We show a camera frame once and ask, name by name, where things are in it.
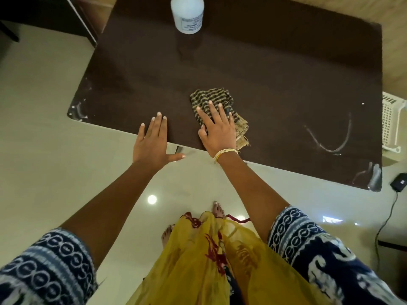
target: cleaning cloth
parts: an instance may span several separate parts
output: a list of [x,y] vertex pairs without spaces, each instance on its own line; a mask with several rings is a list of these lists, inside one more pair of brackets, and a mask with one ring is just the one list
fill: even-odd
[[233,98],[230,96],[229,91],[225,88],[214,88],[207,91],[196,90],[190,95],[192,110],[194,111],[195,118],[199,124],[203,124],[201,117],[197,113],[197,107],[201,109],[212,118],[209,110],[208,101],[211,100],[215,105],[216,110],[219,112],[219,104],[223,105],[226,115],[229,117],[229,112],[232,113],[234,124],[236,127],[236,149],[239,150],[244,146],[248,146],[249,142],[244,134],[249,129],[247,121],[242,118],[236,111],[233,110]]

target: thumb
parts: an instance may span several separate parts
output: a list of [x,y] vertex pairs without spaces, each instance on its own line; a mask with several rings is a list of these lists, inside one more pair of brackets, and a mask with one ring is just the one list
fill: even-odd
[[185,158],[185,154],[177,153],[177,154],[169,154],[167,155],[167,161],[171,163],[172,161],[179,161]]
[[201,129],[198,131],[198,135],[201,138],[203,145],[205,145],[206,141],[208,140],[208,135],[206,134],[205,125],[202,125]]

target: glossy white floor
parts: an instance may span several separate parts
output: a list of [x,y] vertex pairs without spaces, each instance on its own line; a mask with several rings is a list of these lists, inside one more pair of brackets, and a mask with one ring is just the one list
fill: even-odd
[[[92,55],[87,39],[24,25],[19,34],[20,43],[0,37],[1,265],[121,174],[131,163],[135,141],[133,134],[66,117]],[[106,280],[90,304],[124,304],[160,254],[162,231],[184,212],[200,215],[218,200],[227,213],[247,216],[206,152],[187,149],[186,155],[157,174],[136,203],[100,267],[99,282]],[[380,193],[256,164],[250,167],[315,221],[323,216],[344,220],[324,227],[374,266],[374,234],[394,199],[388,184],[407,171],[407,163],[384,168]],[[157,196],[154,205],[147,203],[149,195]],[[399,195],[381,239],[407,245],[406,202],[407,190]],[[398,253],[381,254],[383,277],[394,285]]]

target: black cable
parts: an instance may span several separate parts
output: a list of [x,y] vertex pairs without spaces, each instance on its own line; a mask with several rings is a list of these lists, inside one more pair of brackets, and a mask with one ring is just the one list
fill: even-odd
[[380,256],[379,256],[379,249],[377,248],[377,238],[379,237],[380,231],[384,228],[384,226],[387,224],[387,222],[389,221],[390,217],[393,214],[393,208],[394,205],[396,204],[397,199],[399,198],[399,193],[396,192],[396,198],[394,199],[394,202],[392,204],[392,208],[390,209],[390,215],[389,217],[387,217],[386,221],[384,222],[384,224],[380,227],[379,231],[377,232],[375,238],[374,238],[374,248],[376,250],[376,256],[377,256],[377,268],[376,268],[376,272],[379,272],[380,269]]

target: hand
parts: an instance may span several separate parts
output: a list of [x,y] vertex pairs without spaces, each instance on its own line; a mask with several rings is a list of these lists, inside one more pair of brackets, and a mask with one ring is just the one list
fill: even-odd
[[198,131],[198,135],[209,155],[215,157],[216,153],[223,149],[236,149],[236,129],[231,112],[227,119],[222,104],[218,105],[219,113],[211,100],[208,104],[214,122],[200,107],[197,107],[197,113],[204,123]]
[[133,148],[133,163],[140,162],[147,164],[154,172],[162,169],[172,161],[179,161],[185,157],[184,154],[166,153],[167,150],[167,117],[161,118],[161,112],[157,117],[153,117],[149,129],[145,134],[145,124],[140,125],[137,139]]

